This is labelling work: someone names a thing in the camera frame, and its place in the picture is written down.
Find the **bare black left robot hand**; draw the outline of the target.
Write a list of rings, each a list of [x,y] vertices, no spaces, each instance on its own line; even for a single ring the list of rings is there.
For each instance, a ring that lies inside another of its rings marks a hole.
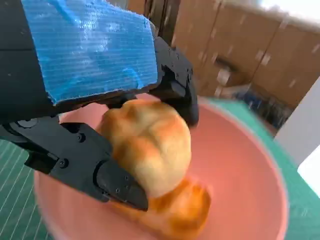
[[[147,93],[192,127],[199,109],[187,58],[144,16],[105,0],[0,3],[0,137],[25,165],[96,200],[146,211],[145,191],[108,140],[59,115],[91,103],[119,108]]]

